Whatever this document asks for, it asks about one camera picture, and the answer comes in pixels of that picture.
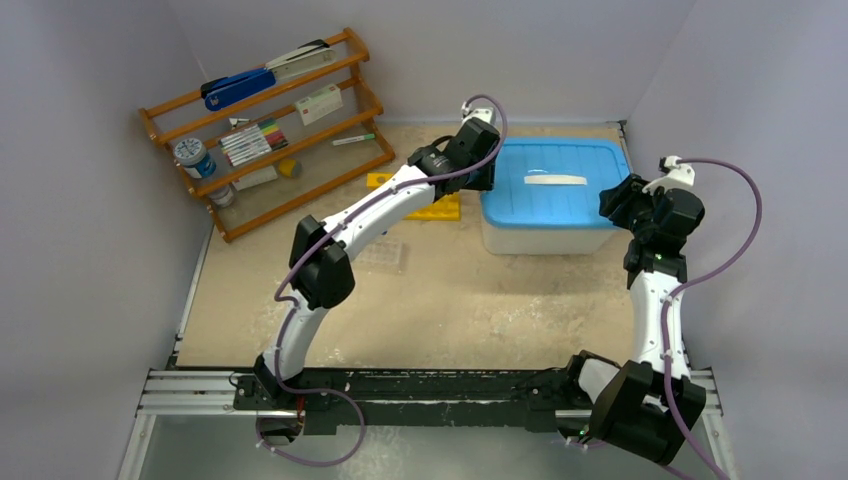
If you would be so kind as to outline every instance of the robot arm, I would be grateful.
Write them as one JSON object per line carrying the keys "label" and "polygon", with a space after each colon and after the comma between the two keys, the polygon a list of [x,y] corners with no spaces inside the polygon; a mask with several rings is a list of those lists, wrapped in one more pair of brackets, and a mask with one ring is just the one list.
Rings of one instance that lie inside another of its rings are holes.
{"label": "robot arm", "polygon": [[[646,182],[631,175],[618,187],[601,192],[600,214],[633,240],[624,257],[627,288],[633,303],[633,353],[621,368],[600,357],[575,365],[577,383],[593,403],[589,432],[622,449],[667,465],[683,444],[683,435],[665,407],[665,358],[671,359],[671,382],[676,403],[691,429],[706,403],[703,388],[690,382],[683,356],[680,326],[682,293],[670,292],[687,281],[686,258],[680,254],[687,236],[704,217],[700,199],[688,191],[694,171],[678,165],[679,157],[660,163],[664,177]],[[669,346],[663,347],[662,307]]]}
{"label": "robot arm", "polygon": [[[494,160],[476,175],[463,175],[428,182],[447,173],[454,173],[481,161],[496,146],[500,134],[492,125],[491,109],[468,111],[463,105],[462,126],[449,139],[419,148],[409,157],[392,178],[368,196],[342,212],[321,222],[312,216],[301,220],[295,233],[290,267],[301,259],[327,232],[338,229],[320,250],[303,264],[292,279],[291,296],[297,301],[289,306],[296,309],[285,328],[280,344],[273,343],[263,354],[265,367],[279,369],[282,380],[288,380],[303,370],[306,353],[327,312],[344,301],[354,288],[350,263],[365,246],[394,224],[416,210],[426,207],[444,195],[460,189],[490,190],[494,180]],[[447,140],[443,150],[438,144]],[[350,213],[361,210],[347,222]],[[275,357],[279,358],[274,365]]]}

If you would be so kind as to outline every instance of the white connector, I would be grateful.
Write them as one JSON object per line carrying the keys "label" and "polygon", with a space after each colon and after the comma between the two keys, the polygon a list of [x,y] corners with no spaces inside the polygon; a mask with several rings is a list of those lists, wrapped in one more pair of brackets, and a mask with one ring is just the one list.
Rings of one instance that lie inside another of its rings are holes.
{"label": "white connector", "polygon": [[468,102],[462,102],[461,114],[462,123],[468,121],[469,118],[479,118],[489,125],[495,124],[495,109],[494,108],[475,108],[471,110],[471,105]]}
{"label": "white connector", "polygon": [[660,178],[652,180],[642,189],[651,195],[662,187],[668,191],[673,188],[689,191],[695,185],[695,169],[691,165],[678,163],[682,158],[671,155],[662,159],[660,169],[666,172]]}

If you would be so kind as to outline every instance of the yellow object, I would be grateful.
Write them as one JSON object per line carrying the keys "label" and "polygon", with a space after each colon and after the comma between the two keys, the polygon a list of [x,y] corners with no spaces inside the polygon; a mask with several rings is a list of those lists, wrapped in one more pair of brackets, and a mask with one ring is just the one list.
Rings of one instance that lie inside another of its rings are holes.
{"label": "yellow object", "polygon": [[[369,190],[375,190],[390,178],[392,178],[391,173],[369,173],[365,177],[365,186]],[[444,220],[458,222],[461,216],[459,194],[452,193],[440,198],[429,207],[424,207],[417,212],[410,213],[404,220]]]}
{"label": "yellow object", "polygon": [[277,165],[277,170],[279,170],[284,177],[297,178],[300,176],[303,169],[300,166],[300,162],[297,160],[293,158],[284,158],[280,160],[280,164]]}

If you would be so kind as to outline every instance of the blue lid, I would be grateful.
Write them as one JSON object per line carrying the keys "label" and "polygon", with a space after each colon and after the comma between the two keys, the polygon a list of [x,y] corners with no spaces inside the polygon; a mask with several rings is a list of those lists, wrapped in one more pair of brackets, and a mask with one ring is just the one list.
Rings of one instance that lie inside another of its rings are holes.
{"label": "blue lid", "polygon": [[[498,228],[612,228],[598,194],[630,175],[621,147],[608,140],[507,138],[495,185],[482,195],[483,216]],[[578,175],[586,185],[527,185],[528,175]]]}

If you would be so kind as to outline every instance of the orange wooden rack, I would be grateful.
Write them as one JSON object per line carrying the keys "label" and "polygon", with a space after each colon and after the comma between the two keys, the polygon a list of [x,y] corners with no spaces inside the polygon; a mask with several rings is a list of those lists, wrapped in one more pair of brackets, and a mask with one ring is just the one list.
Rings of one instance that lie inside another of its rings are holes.
{"label": "orange wooden rack", "polygon": [[[182,177],[183,182],[185,182],[186,188],[188,189],[188,193],[191,194],[193,197],[200,199],[206,204],[206,209],[212,216],[212,220],[215,222],[215,226],[217,227],[218,232],[221,234],[221,237],[227,243],[231,242],[237,237],[244,235],[245,233],[253,230],[254,228],[268,223],[269,221],[273,220],[274,218],[277,218],[278,216],[286,212],[294,210],[295,208],[311,200],[314,200],[315,198],[329,192],[330,190],[333,190],[336,187],[339,187],[340,185],[346,182],[349,182],[350,180],[353,180],[354,178],[360,175],[368,173],[379,165],[392,161],[395,158],[394,149],[392,149],[392,146],[389,145],[389,142],[387,142],[382,133],[380,133],[380,130],[377,128],[377,124],[374,122],[374,117],[383,113],[383,105],[380,103],[380,100],[377,98],[377,96],[374,95],[374,92],[372,92],[371,89],[368,88],[368,84],[365,83],[365,79],[362,77],[362,71],[359,67],[360,62],[367,62],[370,58],[368,48],[365,46],[365,43],[362,41],[362,39],[359,38],[359,35],[357,35],[350,28],[345,28],[344,31],[342,31],[341,33],[333,35],[332,37],[327,38],[325,41],[330,45],[336,45],[341,42],[346,42],[348,45],[348,56],[337,60],[336,62],[327,65],[321,69],[297,77],[290,82],[275,85],[267,90],[263,90],[262,92],[247,97],[236,104],[222,108],[217,112],[212,112],[209,115],[198,118],[197,120],[186,123],[185,125],[181,125],[177,128],[174,128],[173,130],[167,132],[160,131],[159,128],[156,126],[154,119],[167,112],[176,110],[197,100],[200,100],[199,89],[169,100],[153,108],[140,108],[138,110],[138,113],[141,116],[141,120],[144,123],[144,127],[147,130],[148,135],[150,136],[150,140],[153,141],[156,146],[164,148],[168,152],[168,154],[171,155],[171,157],[173,158],[173,146],[170,142],[180,140],[189,133],[195,132],[198,129],[206,127],[219,120],[231,117],[235,113],[238,113],[255,105],[259,105],[262,102],[265,102],[278,95],[282,95],[286,92],[294,90],[295,88],[304,86],[330,73],[342,70],[344,68],[350,70],[350,78],[340,82],[338,84],[338,87],[342,90],[348,88],[354,89],[359,111],[357,115],[350,117],[342,122],[336,123],[335,125],[326,128],[318,133],[312,134],[300,141],[289,144],[285,148],[271,152],[258,160],[255,160],[247,165],[237,168],[236,170],[230,172],[229,174],[221,178],[218,178],[212,182],[204,183],[202,186],[196,184],[195,179],[190,177],[185,172],[185,170],[183,170],[179,166],[176,160],[174,161],[174,165],[176,165],[177,171]],[[294,112],[294,106],[287,105],[283,108],[280,108],[279,110],[275,110],[269,113],[268,115],[257,118],[251,123],[244,125],[236,130],[243,130],[267,118],[280,118]],[[230,229],[226,228],[224,222],[218,215],[218,207],[208,198],[209,193],[227,185],[230,182],[233,182],[234,180],[238,180],[239,178],[251,172],[255,172],[256,170],[267,167],[268,165],[271,165],[274,162],[294,155],[305,148],[311,147],[319,142],[325,141],[334,135],[337,135],[351,127],[356,126],[357,124],[362,124],[368,132],[373,133],[375,135],[377,144],[382,149],[382,155],[369,162],[363,163],[362,165],[348,172],[345,172],[344,174],[330,180],[329,182],[319,185],[314,189],[298,197],[295,197],[283,203],[282,205],[273,208],[268,212],[259,215],[258,217],[248,220],[247,222],[239,226]],[[221,135],[205,140],[203,143],[206,145],[207,149],[215,148],[218,146],[218,140],[225,135],[229,135],[230,133],[233,133],[233,131],[227,131]]]}

